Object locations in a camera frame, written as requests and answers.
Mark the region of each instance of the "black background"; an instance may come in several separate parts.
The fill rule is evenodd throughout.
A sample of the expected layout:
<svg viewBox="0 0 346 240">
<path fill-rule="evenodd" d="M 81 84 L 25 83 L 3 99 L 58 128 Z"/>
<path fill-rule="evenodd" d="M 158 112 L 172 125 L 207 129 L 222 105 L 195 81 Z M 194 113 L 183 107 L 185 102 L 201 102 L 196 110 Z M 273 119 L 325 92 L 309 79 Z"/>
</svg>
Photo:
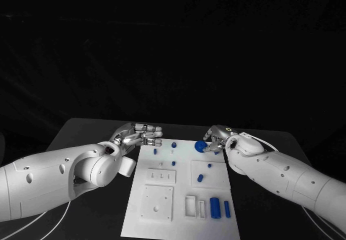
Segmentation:
<svg viewBox="0 0 346 240">
<path fill-rule="evenodd" d="M 3 8 L 3 164 L 45 151 L 68 119 L 96 118 L 290 132 L 313 166 L 345 180 L 343 5 Z"/>
</svg>

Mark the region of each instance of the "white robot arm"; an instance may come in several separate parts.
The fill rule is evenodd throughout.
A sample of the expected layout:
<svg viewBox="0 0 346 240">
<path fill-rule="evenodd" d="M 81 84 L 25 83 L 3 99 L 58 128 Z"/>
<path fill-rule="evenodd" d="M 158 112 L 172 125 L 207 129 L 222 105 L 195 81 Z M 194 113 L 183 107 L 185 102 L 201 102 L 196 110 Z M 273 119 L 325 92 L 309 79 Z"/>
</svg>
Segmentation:
<svg viewBox="0 0 346 240">
<path fill-rule="evenodd" d="M 346 184 L 279 151 L 266 151 L 258 138 L 214 125 L 196 145 L 199 152 L 225 148 L 232 170 L 250 177 L 270 192 L 310 209 L 346 233 Z"/>
<path fill-rule="evenodd" d="M 38 215 L 130 177 L 136 145 L 162 146 L 160 127 L 127 123 L 108 141 L 26 156 L 0 168 L 0 222 Z"/>
</svg>

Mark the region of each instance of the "blue cylinder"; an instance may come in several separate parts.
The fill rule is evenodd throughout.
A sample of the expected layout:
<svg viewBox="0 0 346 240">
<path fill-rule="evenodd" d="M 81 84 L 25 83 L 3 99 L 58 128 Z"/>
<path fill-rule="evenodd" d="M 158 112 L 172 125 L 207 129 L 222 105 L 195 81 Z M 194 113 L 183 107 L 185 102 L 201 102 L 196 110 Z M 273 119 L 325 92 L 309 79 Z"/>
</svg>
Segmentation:
<svg viewBox="0 0 346 240">
<path fill-rule="evenodd" d="M 227 218 L 231 218 L 230 201 L 225 201 L 225 217 L 227 217 Z"/>
<path fill-rule="evenodd" d="M 205 141 L 196 141 L 195 143 L 195 149 L 199 153 L 204 153 L 204 149 L 208 147 L 208 144 Z"/>
<path fill-rule="evenodd" d="M 199 176 L 198 176 L 198 182 L 201 183 L 202 182 L 202 180 L 204 180 L 204 174 L 199 174 Z"/>
<path fill-rule="evenodd" d="M 217 197 L 211 198 L 211 218 L 212 219 L 222 218 L 221 201 Z"/>
</svg>

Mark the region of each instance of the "robotic hand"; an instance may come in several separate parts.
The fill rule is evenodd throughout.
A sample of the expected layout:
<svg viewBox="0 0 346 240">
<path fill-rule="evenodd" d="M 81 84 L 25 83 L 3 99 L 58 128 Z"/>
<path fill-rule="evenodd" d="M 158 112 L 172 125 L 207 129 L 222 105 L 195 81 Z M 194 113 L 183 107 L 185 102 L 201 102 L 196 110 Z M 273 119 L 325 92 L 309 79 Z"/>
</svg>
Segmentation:
<svg viewBox="0 0 346 240">
<path fill-rule="evenodd" d="M 279 150 L 260 138 L 224 125 L 214 125 L 199 152 L 218 152 L 225 148 L 232 170 L 250 177 L 270 192 L 297 203 L 320 215 L 346 233 L 346 184 L 315 170 L 307 164 Z M 274 151 L 267 151 L 266 143 Z"/>
<path fill-rule="evenodd" d="M 162 146 L 162 128 L 127 123 L 108 141 L 26 156 L 0 168 L 0 222 L 42 214 L 132 176 L 136 145 Z"/>
</svg>

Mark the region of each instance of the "white cable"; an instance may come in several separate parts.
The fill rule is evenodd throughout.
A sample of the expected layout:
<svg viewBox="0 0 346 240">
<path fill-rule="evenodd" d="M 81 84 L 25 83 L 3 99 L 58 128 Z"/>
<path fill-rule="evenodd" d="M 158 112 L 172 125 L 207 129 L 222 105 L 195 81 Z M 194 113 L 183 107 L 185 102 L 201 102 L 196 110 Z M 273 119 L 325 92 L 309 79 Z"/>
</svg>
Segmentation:
<svg viewBox="0 0 346 240">
<path fill-rule="evenodd" d="M 52 231 L 57 229 L 57 227 L 58 227 L 58 225 L 59 225 L 59 223 L 61 223 L 61 221 L 64 220 L 64 217 L 65 217 L 65 215 L 67 215 L 70 206 L 71 206 L 71 201 L 68 202 L 67 210 L 65 210 L 65 213 L 64 213 L 64 215 L 62 215 L 62 217 L 61 217 L 61 220 L 59 220 L 58 224 L 55 225 L 54 229 L 51 230 L 51 232 L 45 235 L 45 237 L 44 237 L 41 240 L 44 240 L 44 239 L 47 238 L 47 236 L 52 233 Z"/>
<path fill-rule="evenodd" d="M 315 223 L 315 225 L 316 225 L 318 228 L 320 229 L 320 231 L 326 234 L 326 236 L 328 236 L 332 240 L 335 240 L 335 239 L 328 235 L 328 233 L 323 231 L 323 229 L 320 228 L 320 226 L 319 226 L 319 224 L 316 223 L 316 221 L 313 220 L 313 218 L 312 218 L 312 216 L 310 216 L 310 214 L 309 214 L 306 208 L 305 208 L 303 206 L 302 206 L 302 208 L 303 208 L 303 210 L 305 210 L 305 212 L 306 212 L 306 215 L 310 217 L 312 222 Z"/>
<path fill-rule="evenodd" d="M 269 143 L 269 142 L 266 142 L 263 139 L 260 139 L 258 137 L 256 137 L 256 136 L 253 136 L 253 135 L 250 135 L 254 139 L 257 139 L 260 142 L 263 142 L 264 144 L 267 144 L 273 149 L 274 149 L 274 151 L 277 151 L 279 152 L 279 149 Z M 312 216 L 310 216 L 310 214 L 309 214 L 309 212 L 307 212 L 307 210 L 306 210 L 306 208 L 302 206 L 302 208 L 303 208 L 303 210 L 305 210 L 305 212 L 306 212 L 306 215 L 310 217 L 310 219 L 312 219 L 312 222 L 315 223 L 315 225 L 318 226 L 318 228 L 320 229 L 320 231 L 326 234 L 326 236 L 332 239 L 332 240 L 335 240 L 329 235 L 328 235 L 328 233 L 323 231 L 323 229 L 322 229 L 322 227 L 319 226 L 319 224 L 316 223 L 316 221 L 313 220 L 313 218 L 312 218 Z"/>
<path fill-rule="evenodd" d="M 38 216 L 38 218 L 28 225 L 25 225 L 16 232 L 13 232 L 9 236 L 2 238 L 0 240 L 6 240 L 9 237 L 12 237 L 15 234 L 18 234 L 25 228 L 28 228 L 39 220 L 39 218 L 45 215 L 45 213 L 47 213 L 47 211 Z"/>
</svg>

